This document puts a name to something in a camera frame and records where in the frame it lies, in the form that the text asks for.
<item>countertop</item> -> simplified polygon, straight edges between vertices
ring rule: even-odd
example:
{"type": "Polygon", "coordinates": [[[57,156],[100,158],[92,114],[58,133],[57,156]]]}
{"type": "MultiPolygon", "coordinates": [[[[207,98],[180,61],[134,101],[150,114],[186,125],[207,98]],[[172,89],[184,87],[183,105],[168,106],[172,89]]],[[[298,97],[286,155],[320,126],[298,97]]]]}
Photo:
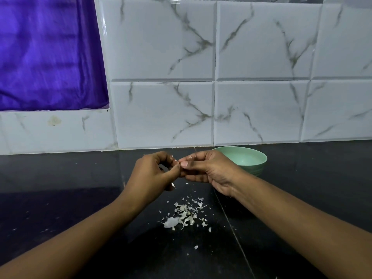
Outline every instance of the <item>countertop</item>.
{"type": "MultiPolygon", "coordinates": [[[[247,147],[268,156],[261,178],[372,232],[372,141],[247,147]]],[[[194,152],[166,150],[176,159],[194,152]]],[[[155,151],[0,156],[0,265],[109,204],[135,161],[155,151]]],[[[325,278],[234,199],[208,184],[174,183],[176,190],[119,231],[77,278],[325,278]],[[159,222],[173,215],[175,202],[197,198],[208,205],[201,215],[208,226],[199,220],[199,227],[173,231],[159,222]]]]}

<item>bowl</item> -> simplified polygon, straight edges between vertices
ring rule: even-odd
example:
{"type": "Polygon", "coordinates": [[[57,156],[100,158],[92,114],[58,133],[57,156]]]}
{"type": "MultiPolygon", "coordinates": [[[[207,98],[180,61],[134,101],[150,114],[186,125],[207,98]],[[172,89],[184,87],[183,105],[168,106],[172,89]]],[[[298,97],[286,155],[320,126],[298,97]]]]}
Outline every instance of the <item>bowl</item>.
{"type": "Polygon", "coordinates": [[[256,176],[262,173],[267,161],[267,156],[264,153],[250,148],[225,146],[215,148],[214,150],[223,153],[233,163],[239,165],[246,172],[256,176]]]}

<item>forearm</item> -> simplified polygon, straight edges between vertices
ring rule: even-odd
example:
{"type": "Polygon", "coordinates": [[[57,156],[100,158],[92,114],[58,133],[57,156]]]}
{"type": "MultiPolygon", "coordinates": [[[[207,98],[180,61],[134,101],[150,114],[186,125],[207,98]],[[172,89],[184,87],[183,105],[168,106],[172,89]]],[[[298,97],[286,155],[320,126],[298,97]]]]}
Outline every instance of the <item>forearm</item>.
{"type": "Polygon", "coordinates": [[[370,278],[372,234],[249,174],[234,197],[329,278],[370,278]]]}
{"type": "Polygon", "coordinates": [[[0,278],[72,277],[121,227],[141,211],[116,200],[100,211],[0,267],[0,278]]]}

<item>purple cloth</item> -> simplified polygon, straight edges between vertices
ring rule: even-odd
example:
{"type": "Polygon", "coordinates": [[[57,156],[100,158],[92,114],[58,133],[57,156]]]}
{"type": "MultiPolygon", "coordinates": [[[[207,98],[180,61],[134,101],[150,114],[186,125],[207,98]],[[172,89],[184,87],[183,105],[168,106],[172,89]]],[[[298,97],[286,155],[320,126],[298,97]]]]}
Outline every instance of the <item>purple cloth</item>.
{"type": "Polygon", "coordinates": [[[108,103],[94,0],[0,0],[0,110],[108,103]]]}

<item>left hand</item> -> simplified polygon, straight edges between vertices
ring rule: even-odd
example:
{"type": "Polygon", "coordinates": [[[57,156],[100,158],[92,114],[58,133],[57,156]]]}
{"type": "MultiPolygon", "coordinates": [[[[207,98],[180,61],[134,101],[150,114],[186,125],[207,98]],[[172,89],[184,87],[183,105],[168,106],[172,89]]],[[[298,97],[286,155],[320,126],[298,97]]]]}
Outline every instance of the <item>left hand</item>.
{"type": "Polygon", "coordinates": [[[161,151],[154,154],[144,155],[138,159],[131,177],[119,198],[133,202],[139,209],[145,208],[156,200],[164,191],[172,191],[172,182],[180,175],[180,165],[172,155],[161,151]],[[164,172],[159,168],[163,164],[171,168],[164,172]]]}

